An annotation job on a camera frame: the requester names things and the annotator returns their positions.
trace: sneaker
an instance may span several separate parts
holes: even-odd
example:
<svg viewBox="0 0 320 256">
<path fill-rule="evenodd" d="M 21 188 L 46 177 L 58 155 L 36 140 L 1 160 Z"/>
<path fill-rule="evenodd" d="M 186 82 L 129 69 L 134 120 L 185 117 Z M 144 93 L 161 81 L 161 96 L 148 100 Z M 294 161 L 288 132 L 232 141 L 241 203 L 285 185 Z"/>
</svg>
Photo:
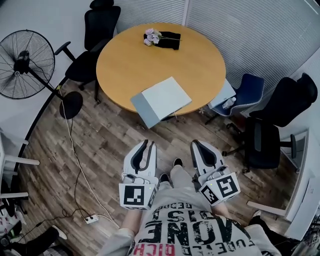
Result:
<svg viewBox="0 0 320 256">
<path fill-rule="evenodd" d="M 252 218 L 254 218 L 254 217 L 256 217 L 256 216 L 261 216 L 261 211 L 260 211 L 260 210 L 257 210 L 257 211 L 253 214 Z"/>
<path fill-rule="evenodd" d="M 58 232 L 59 232 L 59 237 L 61 237 L 62 239 L 64 240 L 67 240 L 67 235 L 60 229 L 58 228 L 57 226 L 53 225 L 52 226 L 54 229 L 56 229 Z"/>
<path fill-rule="evenodd" d="M 175 166 L 181 166 L 184 167 L 184 164 L 182 163 L 182 160 L 180 158 L 176 158 L 173 162 L 173 167 Z"/>
<path fill-rule="evenodd" d="M 169 181 L 169 176 L 168 176 L 168 174 L 162 173 L 159 180 L 160 180 L 160 183 L 161 183 L 161 182 L 168 182 L 168 181 Z"/>
</svg>

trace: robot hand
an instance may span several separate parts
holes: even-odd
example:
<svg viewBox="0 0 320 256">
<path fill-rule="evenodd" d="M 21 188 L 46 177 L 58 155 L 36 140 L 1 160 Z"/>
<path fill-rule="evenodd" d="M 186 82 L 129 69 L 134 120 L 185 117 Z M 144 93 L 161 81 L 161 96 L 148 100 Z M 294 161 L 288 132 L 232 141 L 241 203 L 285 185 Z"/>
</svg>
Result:
<svg viewBox="0 0 320 256">
<path fill-rule="evenodd" d="M 122 183 L 119 184 L 120 205 L 124 208 L 149 210 L 158 191 L 157 146 L 153 141 L 149 147 L 146 165 L 140 167 L 147 144 L 147 139 L 140 142 L 124 158 Z"/>
<path fill-rule="evenodd" d="M 196 170 L 194 177 L 196 190 L 204 195 L 211 206 L 227 201 L 240 193 L 236 174 L 230 172 L 219 150 L 198 140 L 191 142 L 190 149 Z"/>
</svg>

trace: blue chair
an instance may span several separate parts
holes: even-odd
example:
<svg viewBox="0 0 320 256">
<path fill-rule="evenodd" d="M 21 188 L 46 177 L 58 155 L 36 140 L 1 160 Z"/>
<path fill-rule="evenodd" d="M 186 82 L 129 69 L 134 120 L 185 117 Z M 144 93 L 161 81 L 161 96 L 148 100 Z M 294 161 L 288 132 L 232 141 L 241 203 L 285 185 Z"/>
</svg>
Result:
<svg viewBox="0 0 320 256">
<path fill-rule="evenodd" d="M 235 90 L 236 101 L 228 109 L 223 109 L 223 103 L 212 108 L 216 115 L 211 117 L 205 125 L 212 122 L 216 117 L 230 117 L 236 113 L 239 113 L 253 105 L 258 104 L 264 93 L 265 80 L 261 77 L 245 73 L 242 76 L 241 85 L 238 89 Z"/>
</svg>

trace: wooden floor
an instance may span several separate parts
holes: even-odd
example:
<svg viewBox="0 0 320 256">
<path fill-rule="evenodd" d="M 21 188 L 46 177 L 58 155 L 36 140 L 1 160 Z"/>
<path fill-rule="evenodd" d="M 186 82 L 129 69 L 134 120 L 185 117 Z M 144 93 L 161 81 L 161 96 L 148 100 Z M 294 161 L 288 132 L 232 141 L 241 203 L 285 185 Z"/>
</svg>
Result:
<svg viewBox="0 0 320 256">
<path fill-rule="evenodd" d="M 77 85 L 68 81 L 62 91 L 78 91 Z M 155 141 L 158 171 L 169 172 L 176 157 L 182 158 L 186 170 L 194 174 L 190 143 L 202 140 L 220 151 L 238 146 L 231 132 L 226 129 L 229 119 L 219 117 L 209 125 L 208 118 L 198 112 L 163 121 L 146 129 L 139 116 L 121 109 L 100 92 L 101 104 L 93 99 L 93 84 L 86 86 L 83 107 L 73 119 L 72 138 L 81 166 L 93 190 L 118 224 L 126 214 L 119 206 L 118 184 L 121 180 L 123 160 L 130 149 L 144 139 Z M 24 203 L 29 231 L 44 219 L 62 216 L 62 209 L 71 214 L 77 205 L 74 200 L 75 181 L 79 167 L 72 151 L 66 121 L 59 114 L 60 100 L 55 98 L 38 121 L 24 151 L 27 158 L 38 159 L 39 166 L 19 166 L 21 190 L 29 192 Z M 288 204 L 297 179 L 294 168 L 284 157 L 278 169 L 254 170 L 242 174 L 243 157 L 240 153 L 225 158 L 230 169 L 237 174 L 241 193 L 227 202 L 235 220 L 247 225 L 255 209 L 246 205 L 248 200 L 284 209 Z M 84 177 L 80 175 L 77 201 L 89 214 L 106 214 L 90 193 Z M 270 227 L 283 233 L 288 223 L 276 215 L 263 213 L 262 218 Z M 108 237 L 116 230 L 107 219 L 101 218 L 86 224 L 77 211 L 71 218 L 45 222 L 26 236 L 35 238 L 50 225 L 59 226 L 68 236 L 66 245 L 75 255 L 96 255 Z"/>
</svg>

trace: water bottle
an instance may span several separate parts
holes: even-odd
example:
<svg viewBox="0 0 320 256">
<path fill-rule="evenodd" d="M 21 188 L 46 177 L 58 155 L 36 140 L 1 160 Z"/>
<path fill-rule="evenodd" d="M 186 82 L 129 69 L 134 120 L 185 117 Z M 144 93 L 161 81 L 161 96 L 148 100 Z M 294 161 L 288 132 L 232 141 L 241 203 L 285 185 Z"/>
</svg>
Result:
<svg viewBox="0 0 320 256">
<path fill-rule="evenodd" d="M 230 108 L 233 104 L 235 104 L 236 102 L 236 97 L 232 97 L 230 99 L 228 99 L 223 105 L 222 108 L 224 110 L 227 110 L 228 108 Z"/>
</svg>

